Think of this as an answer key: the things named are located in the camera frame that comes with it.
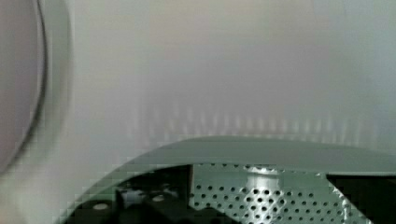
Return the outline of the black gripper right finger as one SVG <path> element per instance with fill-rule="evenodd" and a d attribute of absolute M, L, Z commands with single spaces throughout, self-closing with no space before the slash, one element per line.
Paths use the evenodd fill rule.
<path fill-rule="evenodd" d="M 374 224 L 396 224 L 394 175 L 326 175 L 326 178 Z"/>

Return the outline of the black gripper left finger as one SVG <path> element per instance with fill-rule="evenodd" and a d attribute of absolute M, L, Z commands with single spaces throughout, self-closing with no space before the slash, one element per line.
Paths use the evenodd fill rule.
<path fill-rule="evenodd" d="M 169 209 L 190 214 L 192 166 L 179 165 L 156 169 L 130 177 L 114 189 L 117 212 L 126 211 L 131 206 L 140 207 L 144 201 L 163 198 Z"/>

